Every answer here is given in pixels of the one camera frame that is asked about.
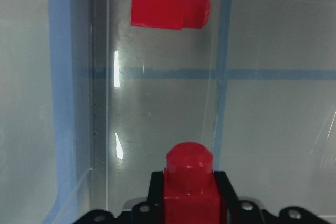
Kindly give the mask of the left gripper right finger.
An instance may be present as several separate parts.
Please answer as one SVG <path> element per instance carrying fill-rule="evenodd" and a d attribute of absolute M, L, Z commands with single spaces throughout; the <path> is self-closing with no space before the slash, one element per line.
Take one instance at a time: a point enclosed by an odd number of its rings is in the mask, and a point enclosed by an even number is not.
<path fill-rule="evenodd" d="M 238 207 L 238 196 L 225 172 L 214 171 L 216 185 L 220 194 L 223 208 L 236 210 Z"/>

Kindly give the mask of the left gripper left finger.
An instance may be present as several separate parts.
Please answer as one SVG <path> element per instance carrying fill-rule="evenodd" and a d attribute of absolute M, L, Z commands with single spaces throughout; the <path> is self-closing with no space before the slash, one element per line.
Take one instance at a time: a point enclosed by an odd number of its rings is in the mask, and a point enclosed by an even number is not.
<path fill-rule="evenodd" d="M 163 172 L 152 172 L 146 203 L 150 208 L 161 207 L 163 204 Z"/>

